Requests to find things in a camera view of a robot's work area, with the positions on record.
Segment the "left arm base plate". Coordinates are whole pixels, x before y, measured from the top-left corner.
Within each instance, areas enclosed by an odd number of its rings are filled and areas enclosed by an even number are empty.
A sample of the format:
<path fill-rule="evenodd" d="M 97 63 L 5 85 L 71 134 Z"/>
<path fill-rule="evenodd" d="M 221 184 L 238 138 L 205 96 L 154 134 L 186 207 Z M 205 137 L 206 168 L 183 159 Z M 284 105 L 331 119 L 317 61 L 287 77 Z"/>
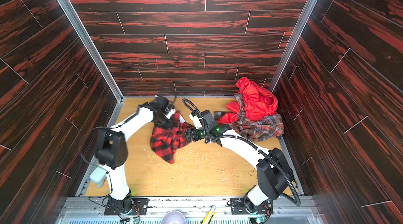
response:
<path fill-rule="evenodd" d="M 108 197 L 107 208 L 104 211 L 106 216 L 117 215 L 146 215 L 149 205 L 148 198 L 131 198 L 116 200 Z"/>

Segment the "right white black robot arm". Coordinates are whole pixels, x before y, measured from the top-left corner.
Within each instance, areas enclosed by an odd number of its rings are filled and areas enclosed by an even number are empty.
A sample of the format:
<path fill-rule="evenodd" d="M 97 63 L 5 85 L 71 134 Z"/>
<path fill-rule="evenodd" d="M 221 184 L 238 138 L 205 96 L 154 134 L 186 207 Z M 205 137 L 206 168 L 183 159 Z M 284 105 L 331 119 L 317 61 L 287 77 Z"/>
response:
<path fill-rule="evenodd" d="M 229 149 L 251 164 L 257 172 L 257 185 L 243 197 L 243 207 L 251 214 L 259 211 L 264 202 L 272 203 L 284 196 L 296 206 L 301 199 L 293 185 L 294 174 L 283 152 L 278 148 L 267 149 L 242 137 L 227 124 L 219 124 L 208 111 L 190 113 L 195 124 L 185 131 L 187 142 L 203 140 Z"/>

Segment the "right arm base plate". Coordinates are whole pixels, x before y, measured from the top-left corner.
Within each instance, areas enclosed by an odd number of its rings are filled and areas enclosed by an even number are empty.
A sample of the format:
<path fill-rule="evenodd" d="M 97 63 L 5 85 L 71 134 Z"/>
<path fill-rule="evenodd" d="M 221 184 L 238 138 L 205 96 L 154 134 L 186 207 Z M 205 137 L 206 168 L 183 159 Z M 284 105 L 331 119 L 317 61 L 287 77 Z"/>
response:
<path fill-rule="evenodd" d="M 260 205 L 254 205 L 250 200 L 245 200 L 242 197 L 233 197 L 227 202 L 233 215 L 271 215 L 273 210 L 271 203 L 264 201 Z"/>

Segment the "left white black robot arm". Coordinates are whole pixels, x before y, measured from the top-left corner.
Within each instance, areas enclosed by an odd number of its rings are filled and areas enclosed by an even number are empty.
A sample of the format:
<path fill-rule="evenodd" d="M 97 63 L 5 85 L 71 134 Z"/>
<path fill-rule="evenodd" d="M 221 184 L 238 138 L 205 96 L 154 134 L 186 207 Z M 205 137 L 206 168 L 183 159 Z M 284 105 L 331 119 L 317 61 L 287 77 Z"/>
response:
<path fill-rule="evenodd" d="M 125 172 L 129 138 L 150 122 L 161 128 L 172 128 L 175 112 L 173 101 L 155 96 L 152 102 L 138 105 L 137 111 L 120 123 L 98 128 L 94 156 L 99 164 L 91 173 L 90 180 L 99 185 L 108 182 L 107 209 L 120 215 L 127 215 L 133 210 L 132 193 Z"/>

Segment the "red black checkered cloth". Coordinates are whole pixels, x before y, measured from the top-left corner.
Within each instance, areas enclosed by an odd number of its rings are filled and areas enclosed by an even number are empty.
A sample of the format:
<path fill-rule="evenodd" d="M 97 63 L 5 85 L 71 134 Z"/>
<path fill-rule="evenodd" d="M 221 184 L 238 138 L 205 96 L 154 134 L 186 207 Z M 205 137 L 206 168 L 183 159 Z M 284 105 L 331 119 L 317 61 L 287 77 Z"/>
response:
<path fill-rule="evenodd" d="M 178 149 L 189 145 L 183 135 L 186 130 L 194 127 L 184 120 L 179 111 L 175 113 L 173 120 L 171 129 L 155 126 L 150 139 L 151 150 L 169 164 L 174 163 L 174 154 Z"/>

